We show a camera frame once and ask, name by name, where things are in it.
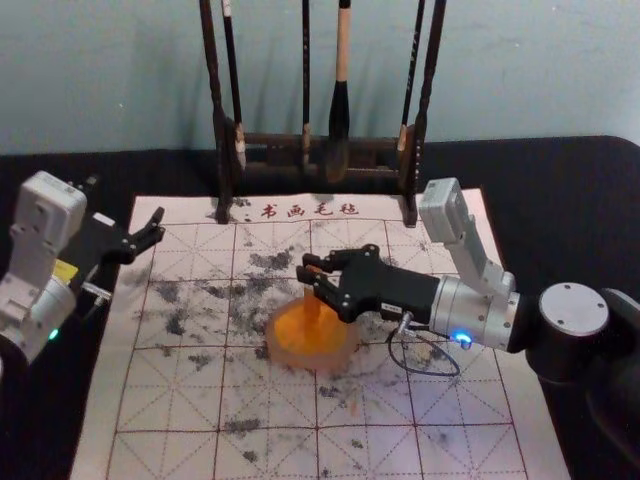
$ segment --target blue led light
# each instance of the blue led light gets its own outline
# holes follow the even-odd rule
[[[459,343],[471,343],[471,337],[469,335],[467,335],[466,333],[462,333],[462,332],[461,333],[456,333],[453,336],[453,339],[456,342],[459,342]]]

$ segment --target black table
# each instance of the black table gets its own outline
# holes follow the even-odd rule
[[[216,195],[213,158],[186,151],[0,157],[0,272],[19,185],[37,170],[73,181],[99,174],[90,207],[128,225],[135,195]],[[483,189],[519,291],[574,281],[640,298],[640,147],[613,137],[456,142],[428,144],[425,158],[420,188],[428,178],[455,176],[463,188]],[[243,193],[304,191],[327,187],[273,175],[249,178]],[[353,180],[338,191],[393,193],[393,184]],[[113,286],[116,273],[103,272],[99,283]],[[2,421],[0,478],[69,475],[105,318],[67,322],[30,369],[20,404]],[[582,395],[543,389],[573,478],[640,477],[596,429]]]

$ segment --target light blue wall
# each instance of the light blue wall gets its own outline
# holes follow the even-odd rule
[[[233,3],[249,130],[300,130],[300,3]],[[353,0],[354,135],[397,133],[416,5]],[[219,1],[212,7],[231,113]],[[431,9],[429,1],[422,61]],[[320,133],[336,10],[335,0],[312,0],[311,121]],[[640,2],[450,0],[428,139],[573,134],[640,144]],[[197,0],[2,1],[0,154],[213,144]]]

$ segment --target grid paper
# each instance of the grid paper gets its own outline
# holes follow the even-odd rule
[[[481,196],[466,195],[498,261]],[[396,199],[236,199],[217,225],[210,200],[147,197],[132,229],[158,205],[165,239],[119,275],[72,478],[568,478],[521,356],[441,342],[461,374],[414,375],[389,358],[394,325],[369,313],[340,374],[268,361],[264,325],[302,295],[303,253],[375,243],[393,265],[456,274]],[[394,348],[447,368],[423,343]]]

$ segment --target black wire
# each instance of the black wire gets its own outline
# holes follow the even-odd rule
[[[407,328],[409,330],[413,330],[413,331],[428,331],[429,330],[429,328],[425,327],[425,326],[415,326],[415,327],[409,326]],[[387,349],[389,350],[389,356],[391,357],[391,360],[393,360],[393,363],[398,365],[403,370],[405,370],[405,371],[407,371],[409,373],[415,373],[417,375],[426,375],[426,376],[430,376],[430,377],[455,377],[455,376],[460,374],[460,365],[458,365],[458,362],[456,362],[455,359],[451,355],[449,355],[437,343],[432,342],[431,340],[428,340],[428,339],[426,339],[424,337],[420,337],[420,336],[418,336],[418,338],[421,341],[423,341],[424,343],[428,344],[431,348],[439,351],[442,355],[444,355],[444,357],[449,361],[449,363],[451,365],[453,365],[453,368],[455,369],[455,371],[448,372],[448,373],[445,373],[445,372],[429,372],[429,371],[418,370],[416,368],[411,368],[411,367],[407,366],[406,361],[405,362],[401,362],[400,360],[398,360],[398,358],[393,353],[393,349],[391,348],[393,339],[395,338],[397,333],[398,333],[398,329],[397,328],[393,329],[393,331],[391,331],[391,333],[389,333],[389,336],[387,337],[386,343],[387,343]],[[402,340],[400,341],[400,345],[402,346],[402,349],[404,351],[405,343]]]

